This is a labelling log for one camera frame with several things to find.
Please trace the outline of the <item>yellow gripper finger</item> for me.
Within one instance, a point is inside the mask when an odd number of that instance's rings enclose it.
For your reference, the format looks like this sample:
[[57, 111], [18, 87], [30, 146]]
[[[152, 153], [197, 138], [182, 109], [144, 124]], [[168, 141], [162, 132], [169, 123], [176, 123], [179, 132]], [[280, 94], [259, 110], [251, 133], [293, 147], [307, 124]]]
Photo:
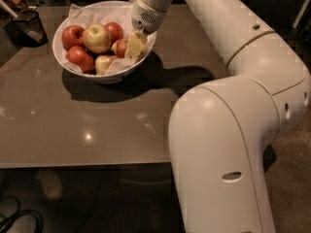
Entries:
[[130, 63], [132, 64], [136, 63], [147, 42], [148, 37], [143, 29], [134, 30], [129, 36], [127, 49], [125, 51], [124, 57]]

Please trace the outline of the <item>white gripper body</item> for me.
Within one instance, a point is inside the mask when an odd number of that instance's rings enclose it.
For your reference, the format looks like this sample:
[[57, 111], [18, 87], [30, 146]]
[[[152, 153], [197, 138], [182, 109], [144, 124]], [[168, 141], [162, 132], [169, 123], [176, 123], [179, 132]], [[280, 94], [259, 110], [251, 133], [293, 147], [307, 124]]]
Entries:
[[142, 0], [135, 0], [131, 14], [132, 26], [150, 35], [155, 33], [164, 20], [165, 13], [146, 5]]

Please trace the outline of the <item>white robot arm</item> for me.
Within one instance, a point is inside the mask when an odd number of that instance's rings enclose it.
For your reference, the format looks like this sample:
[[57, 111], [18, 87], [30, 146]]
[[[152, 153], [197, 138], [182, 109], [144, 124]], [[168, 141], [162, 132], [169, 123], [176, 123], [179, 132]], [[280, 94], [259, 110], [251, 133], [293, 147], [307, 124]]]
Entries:
[[[173, 0], [136, 0], [135, 28], [156, 32]], [[289, 45], [240, 0], [185, 0], [228, 77], [175, 104], [168, 141], [187, 233], [275, 233], [264, 150], [303, 117], [310, 73]]]

